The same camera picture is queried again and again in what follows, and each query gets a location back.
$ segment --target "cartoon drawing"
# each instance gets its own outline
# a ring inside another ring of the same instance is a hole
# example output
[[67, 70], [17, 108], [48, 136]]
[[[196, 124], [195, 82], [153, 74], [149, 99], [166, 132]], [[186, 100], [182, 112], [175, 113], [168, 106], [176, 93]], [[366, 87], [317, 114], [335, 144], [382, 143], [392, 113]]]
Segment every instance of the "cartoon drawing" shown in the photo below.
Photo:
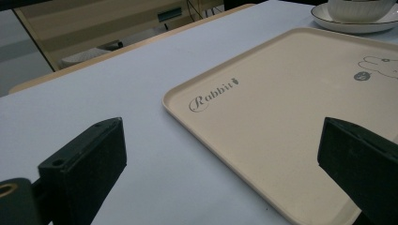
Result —
[[362, 71], [362, 72], [355, 74], [354, 79], [359, 82], [368, 81], [369, 79], [371, 79], [371, 74], [368, 72]]
[[[398, 80], [398, 60], [387, 58], [377, 58], [373, 56], [366, 56], [358, 65], [361, 68], [366, 68], [377, 72], [383, 76]], [[357, 81], [367, 81], [370, 78], [370, 73], [362, 71], [354, 76]]]

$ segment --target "white plate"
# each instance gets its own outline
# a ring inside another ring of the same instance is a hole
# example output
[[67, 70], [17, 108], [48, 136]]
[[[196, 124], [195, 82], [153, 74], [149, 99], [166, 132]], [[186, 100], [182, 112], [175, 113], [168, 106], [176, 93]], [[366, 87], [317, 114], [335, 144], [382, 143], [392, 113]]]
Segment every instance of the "white plate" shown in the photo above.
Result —
[[314, 21], [329, 30], [347, 34], [365, 34], [392, 29], [398, 25], [398, 4], [390, 12], [376, 22], [371, 23], [343, 23], [335, 22], [329, 15], [328, 4], [313, 7], [311, 10]]

